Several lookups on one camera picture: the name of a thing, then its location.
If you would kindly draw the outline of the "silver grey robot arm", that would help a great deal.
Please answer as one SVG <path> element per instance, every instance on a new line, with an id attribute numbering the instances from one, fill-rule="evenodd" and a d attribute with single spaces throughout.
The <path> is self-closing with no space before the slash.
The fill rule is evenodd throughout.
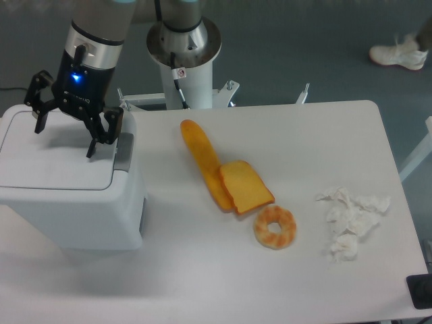
<path id="1" fill-rule="evenodd" d="M 33 75 L 24 104 L 36 118 L 35 133 L 45 129 L 50 111 L 84 122 L 91 142 L 112 144 L 122 129 L 124 110 L 108 107 L 105 96 L 132 21 L 135 1 L 78 1 L 57 77 L 42 70 Z"/>

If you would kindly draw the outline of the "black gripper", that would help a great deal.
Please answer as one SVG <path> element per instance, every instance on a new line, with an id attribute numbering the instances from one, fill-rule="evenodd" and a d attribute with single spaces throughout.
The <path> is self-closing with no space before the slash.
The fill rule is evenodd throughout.
<path id="1" fill-rule="evenodd" d="M 48 71 L 42 70 L 33 75 L 26 92 L 24 104 L 32 108 L 36 119 L 34 132 L 40 134 L 45 129 L 49 112 L 57 107 L 55 99 L 41 99 L 41 92 L 52 87 L 53 94 L 62 97 L 59 108 L 82 120 L 90 132 L 92 140 L 87 158 L 94 155 L 97 143 L 113 144 L 121 132 L 124 116 L 121 107 L 104 107 L 114 71 L 114 65 L 98 63 L 90 45 L 73 45 L 65 50 L 56 81 Z"/>

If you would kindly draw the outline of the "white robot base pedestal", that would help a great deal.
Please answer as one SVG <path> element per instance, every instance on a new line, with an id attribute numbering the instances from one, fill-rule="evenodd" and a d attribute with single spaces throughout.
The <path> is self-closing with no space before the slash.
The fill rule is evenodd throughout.
<path id="1" fill-rule="evenodd" d="M 168 110 L 213 106 L 213 61 L 221 49 L 221 34 L 212 21 L 202 18 L 195 29 L 186 32 L 157 22 L 146 44 L 159 65 Z"/>

